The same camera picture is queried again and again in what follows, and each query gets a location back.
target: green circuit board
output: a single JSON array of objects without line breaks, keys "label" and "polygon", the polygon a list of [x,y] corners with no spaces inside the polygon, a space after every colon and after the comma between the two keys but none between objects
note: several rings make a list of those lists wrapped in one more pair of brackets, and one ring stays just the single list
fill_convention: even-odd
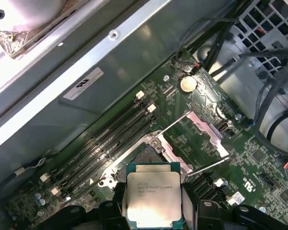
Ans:
[{"label": "green circuit board", "polygon": [[[181,60],[194,61],[190,54],[184,53]],[[12,198],[5,208],[9,213],[17,213],[22,219],[30,217],[30,226],[42,222],[62,208],[66,197],[58,199],[49,191],[52,184],[44,184],[39,180],[45,173],[56,173],[60,166],[73,155],[79,154],[79,147],[86,143],[112,117],[134,100],[139,91],[143,91],[150,104],[156,106],[156,118],[144,129],[130,138],[126,145],[115,156],[92,172],[84,184],[77,186],[69,197],[71,204],[80,204],[87,210],[97,207],[100,202],[111,199],[113,191],[109,188],[91,186],[101,173],[117,159],[131,144],[144,134],[163,130],[188,111],[194,111],[202,121],[222,127],[228,121],[232,122],[230,129],[223,134],[222,145],[230,153],[231,159],[214,167],[221,178],[228,181],[228,196],[240,192],[245,198],[244,204],[256,208],[265,208],[267,214],[288,224],[288,183],[283,173],[283,165],[275,153],[260,144],[253,134],[252,127],[247,127],[248,118],[239,110],[235,103],[219,87],[219,85],[204,71],[198,70],[195,79],[197,88],[190,94],[181,93],[178,89],[179,79],[187,76],[191,67],[166,62],[155,70],[139,86],[128,93],[97,122],[66,147],[54,160],[45,165],[30,181],[31,186],[23,188]],[[209,136],[199,129],[188,118],[182,119],[165,134],[165,139],[172,145],[173,152],[181,157],[191,168],[198,169],[220,159],[219,153],[209,142]],[[45,206],[40,206],[32,199],[35,193],[42,193],[46,200]]]}]

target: ram slot row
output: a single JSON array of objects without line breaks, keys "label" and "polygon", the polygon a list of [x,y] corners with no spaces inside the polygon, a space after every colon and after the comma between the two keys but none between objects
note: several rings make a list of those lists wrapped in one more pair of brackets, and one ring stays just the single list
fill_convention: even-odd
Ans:
[{"label": "ram slot row", "polygon": [[84,164],[88,164],[88,160],[90,157],[94,158],[95,156],[93,155],[93,153],[95,151],[97,151],[100,148],[104,148],[108,145],[110,145],[114,140],[114,138],[116,137],[117,134],[120,134],[122,132],[124,132],[124,130],[129,128],[129,125],[132,124],[132,122],[140,115],[144,114],[144,109],[139,111],[136,115],[132,114],[130,117],[128,117],[128,121],[126,123],[120,123],[119,126],[113,131],[108,133],[106,136],[104,136],[98,143],[96,143],[95,145],[91,146],[90,148],[86,149],[86,151],[82,154],[82,156],[80,158],[78,158],[78,160],[72,164],[68,169],[64,170],[61,173],[61,178],[57,178],[59,180],[61,179],[67,179],[69,178],[69,174],[77,171],[78,169],[83,169],[83,163]]},{"label": "ram slot row", "polygon": [[141,101],[130,102],[124,109],[122,109],[118,114],[116,114],[110,121],[108,121],[101,129],[93,134],[85,143],[79,146],[65,164],[60,167],[54,176],[59,176],[65,173],[72,165],[76,164],[78,160],[87,153],[87,150],[90,149],[90,146],[95,145],[96,142],[100,141],[105,135],[110,133],[112,130],[115,130],[122,124],[122,122],[128,120],[130,117],[134,116],[135,113],[141,109],[143,105]]},{"label": "ram slot row", "polygon": [[66,182],[69,182],[71,179],[78,177],[83,173],[83,171],[87,170],[91,166],[91,164],[96,161],[98,158],[100,158],[103,154],[105,154],[107,151],[109,151],[112,147],[116,146],[117,143],[119,143],[122,139],[124,139],[124,135],[126,132],[128,132],[129,129],[131,129],[134,125],[138,124],[142,119],[146,117],[144,111],[139,112],[135,118],[132,119],[132,121],[128,121],[128,124],[124,124],[122,126],[122,129],[116,130],[116,132],[109,138],[109,142],[106,141],[106,144],[101,147],[102,145],[97,145],[94,147],[94,149],[91,151],[93,153],[94,151],[98,151],[93,157],[90,159],[85,159],[81,164],[79,164],[77,167],[71,167],[65,174],[64,181],[62,184],[65,184]]},{"label": "ram slot row", "polygon": [[[133,133],[133,137],[137,137],[139,134],[141,134],[146,128],[148,128],[153,121],[155,120],[155,117],[152,116],[146,119],[144,124],[142,124],[137,130]],[[69,191],[74,191],[77,187],[79,187],[81,184],[83,184],[86,180],[88,180],[92,174],[94,174],[100,167],[102,167],[109,159],[113,158],[116,154],[118,154],[125,145],[132,143],[133,141],[136,141],[138,138],[133,138],[132,140],[126,139],[123,142],[119,144],[119,148],[116,149],[114,152],[111,152],[107,157],[99,161],[92,169],[90,169],[88,172],[86,172],[84,175],[82,175],[82,178],[75,181],[76,183],[68,184],[66,187],[69,187]]]}]

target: motherboard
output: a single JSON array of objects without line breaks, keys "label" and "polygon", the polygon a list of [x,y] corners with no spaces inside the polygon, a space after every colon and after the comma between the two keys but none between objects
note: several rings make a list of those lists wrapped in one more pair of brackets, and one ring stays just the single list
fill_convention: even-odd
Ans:
[{"label": "motherboard", "polygon": [[45,164],[4,209],[15,230],[33,229],[65,206],[89,211],[111,199],[126,179],[126,164],[163,161],[180,162],[182,178],[201,198],[223,208],[251,205],[288,225],[286,162],[256,140],[250,119],[187,52],[156,69]]}]

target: capacitor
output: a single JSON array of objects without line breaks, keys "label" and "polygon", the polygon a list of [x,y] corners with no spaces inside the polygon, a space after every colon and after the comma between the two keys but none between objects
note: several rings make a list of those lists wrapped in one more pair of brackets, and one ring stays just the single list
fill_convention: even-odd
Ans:
[{"label": "capacitor", "polygon": [[267,212],[267,209],[265,207],[260,207],[259,208],[259,211],[263,212],[263,213],[266,213]]},{"label": "capacitor", "polygon": [[180,79],[178,87],[182,93],[191,93],[196,90],[197,81],[192,76],[186,76]]},{"label": "capacitor", "polygon": [[40,193],[35,193],[34,197],[39,200],[40,198],[42,198],[42,195]]},{"label": "capacitor", "polygon": [[42,216],[44,215],[44,212],[43,212],[42,210],[39,210],[39,211],[37,212],[37,215],[38,215],[39,217],[42,217]]},{"label": "capacitor", "polygon": [[41,206],[44,206],[44,205],[46,204],[46,200],[40,199],[40,200],[39,200],[39,203],[40,203]]},{"label": "capacitor", "polygon": [[242,115],[241,115],[241,114],[236,114],[236,115],[235,115],[235,119],[236,119],[237,121],[240,121],[240,120],[242,119]]}]

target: white label sticker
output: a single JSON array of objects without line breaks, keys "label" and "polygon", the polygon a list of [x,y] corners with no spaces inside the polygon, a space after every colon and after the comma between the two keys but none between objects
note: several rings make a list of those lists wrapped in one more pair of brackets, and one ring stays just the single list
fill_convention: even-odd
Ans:
[{"label": "white label sticker", "polygon": [[81,93],[83,93],[91,84],[93,84],[98,78],[104,74],[103,71],[98,67],[93,70],[89,75],[83,78],[80,82],[77,83],[67,94],[63,96],[68,100],[76,99]]}]

